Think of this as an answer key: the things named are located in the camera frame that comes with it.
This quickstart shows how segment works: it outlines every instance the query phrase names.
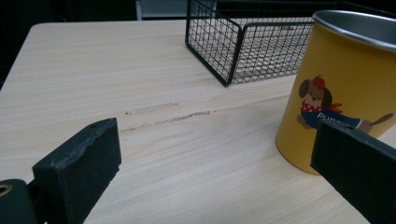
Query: black wire basket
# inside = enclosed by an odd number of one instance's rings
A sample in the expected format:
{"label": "black wire basket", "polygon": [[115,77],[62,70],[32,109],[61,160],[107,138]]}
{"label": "black wire basket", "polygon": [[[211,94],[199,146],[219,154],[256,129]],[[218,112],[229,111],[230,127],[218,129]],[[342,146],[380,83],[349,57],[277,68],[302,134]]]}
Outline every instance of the black wire basket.
{"label": "black wire basket", "polygon": [[395,17],[344,1],[189,0],[185,41],[224,86],[295,75],[322,9]]}

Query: cartoon dog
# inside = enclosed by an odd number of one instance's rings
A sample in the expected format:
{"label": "cartoon dog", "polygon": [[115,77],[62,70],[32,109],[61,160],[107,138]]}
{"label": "cartoon dog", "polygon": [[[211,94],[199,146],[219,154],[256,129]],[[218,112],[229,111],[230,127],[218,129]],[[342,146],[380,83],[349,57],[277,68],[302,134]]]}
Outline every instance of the cartoon dog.
{"label": "cartoon dog", "polygon": [[299,95],[304,100],[301,104],[301,115],[297,116],[297,120],[306,129],[317,129],[321,119],[329,119],[342,122],[368,133],[373,129],[374,125],[393,117],[393,113],[389,113],[371,122],[366,119],[354,119],[342,115],[342,111],[337,108],[341,104],[332,104],[332,94],[325,87],[325,81],[320,76],[303,81],[300,85]]}

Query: yellow cup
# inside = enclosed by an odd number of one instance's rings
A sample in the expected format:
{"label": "yellow cup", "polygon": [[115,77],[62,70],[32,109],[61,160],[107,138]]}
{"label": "yellow cup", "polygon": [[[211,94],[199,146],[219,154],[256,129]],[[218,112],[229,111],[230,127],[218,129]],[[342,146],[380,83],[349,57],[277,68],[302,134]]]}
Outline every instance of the yellow cup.
{"label": "yellow cup", "polygon": [[396,20],[325,10],[312,34],[276,136],[280,153],[311,174],[318,122],[378,137],[396,123]]}

